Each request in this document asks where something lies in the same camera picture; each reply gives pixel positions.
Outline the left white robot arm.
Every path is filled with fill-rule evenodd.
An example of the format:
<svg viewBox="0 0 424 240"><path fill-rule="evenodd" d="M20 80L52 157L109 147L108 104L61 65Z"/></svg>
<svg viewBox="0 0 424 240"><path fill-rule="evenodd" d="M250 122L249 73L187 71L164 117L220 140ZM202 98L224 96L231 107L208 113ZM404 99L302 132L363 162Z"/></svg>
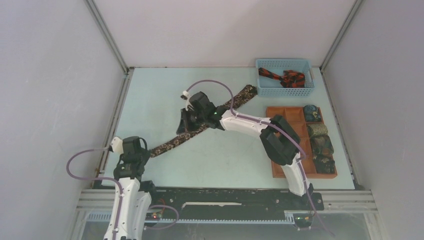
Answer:
<svg viewBox="0 0 424 240"><path fill-rule="evenodd" d="M158 194L141 190L142 175L150 158L147 142L139 136L114 137L110 148L119 154L113 170L116 181L114 203L104 240L140 240L148 208L158 202Z"/></svg>

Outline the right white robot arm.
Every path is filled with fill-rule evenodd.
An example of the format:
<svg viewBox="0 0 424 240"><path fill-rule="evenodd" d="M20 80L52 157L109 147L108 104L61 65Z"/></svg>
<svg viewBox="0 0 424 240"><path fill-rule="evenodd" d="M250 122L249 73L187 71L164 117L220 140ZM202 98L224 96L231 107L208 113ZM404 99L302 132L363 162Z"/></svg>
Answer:
<svg viewBox="0 0 424 240"><path fill-rule="evenodd" d="M254 117L241 114L231 107L215 106L204 92L190 95L184 91L177 135L194 133L201 127L233 131L258 138L268 158L279 165L288 182L291 204L304 209L311 202L313 185L306 177L301 164L305 151L301 148L299 135L281 115Z"/></svg>

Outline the brown floral tie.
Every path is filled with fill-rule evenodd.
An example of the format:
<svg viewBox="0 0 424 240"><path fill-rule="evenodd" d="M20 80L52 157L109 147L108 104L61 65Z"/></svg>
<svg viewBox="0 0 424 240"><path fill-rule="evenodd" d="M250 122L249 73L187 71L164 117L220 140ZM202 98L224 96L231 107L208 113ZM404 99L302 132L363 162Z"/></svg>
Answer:
<svg viewBox="0 0 424 240"><path fill-rule="evenodd" d="M256 86L251 84L247 84L239 93L237 93L233 98L233 109L237 110L250 100L252 100L258 94L258 90ZM158 157L204 132L209 129L209 127L205 124L201 124L199 129L191 132L184 132L182 134L178 134L173 139L168 142L161 144L151 150L150 157L155 158Z"/></svg>

